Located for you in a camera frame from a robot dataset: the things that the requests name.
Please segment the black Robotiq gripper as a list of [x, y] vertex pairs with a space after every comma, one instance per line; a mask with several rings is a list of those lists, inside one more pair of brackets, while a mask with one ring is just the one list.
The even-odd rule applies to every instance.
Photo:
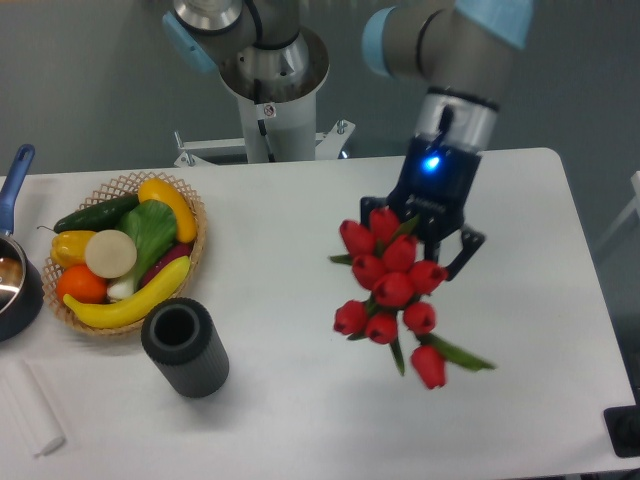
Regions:
[[459, 232], [461, 250], [445, 266], [446, 280], [453, 281], [486, 241], [486, 235], [465, 223], [464, 216], [480, 161], [480, 155], [449, 144], [443, 132], [432, 140], [415, 137], [387, 203], [379, 197], [360, 200], [361, 223], [370, 231], [390, 231], [395, 213], [401, 219], [417, 216], [414, 233], [427, 250], [436, 250]]

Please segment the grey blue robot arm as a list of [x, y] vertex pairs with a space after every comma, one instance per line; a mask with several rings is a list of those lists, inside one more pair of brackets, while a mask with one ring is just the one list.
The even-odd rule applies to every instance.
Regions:
[[[360, 215], [387, 207], [401, 220], [416, 218], [428, 260], [458, 233], [450, 276], [485, 240], [466, 224], [464, 207], [533, 11], [529, 1], [423, 1], [376, 12], [362, 34], [370, 70], [418, 78], [428, 89], [396, 186], [363, 198]], [[217, 71], [235, 96], [250, 162], [319, 158], [316, 94], [329, 59], [297, 2], [175, 1], [162, 25], [188, 65]]]

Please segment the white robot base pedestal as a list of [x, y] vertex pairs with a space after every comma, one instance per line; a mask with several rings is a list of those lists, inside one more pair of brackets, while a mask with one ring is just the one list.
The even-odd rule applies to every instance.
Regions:
[[316, 130], [316, 93], [287, 102], [256, 103], [236, 97], [242, 136], [184, 142], [174, 133], [177, 167], [209, 163], [249, 164], [334, 160], [347, 157], [345, 147], [356, 125], [340, 118], [326, 132]]

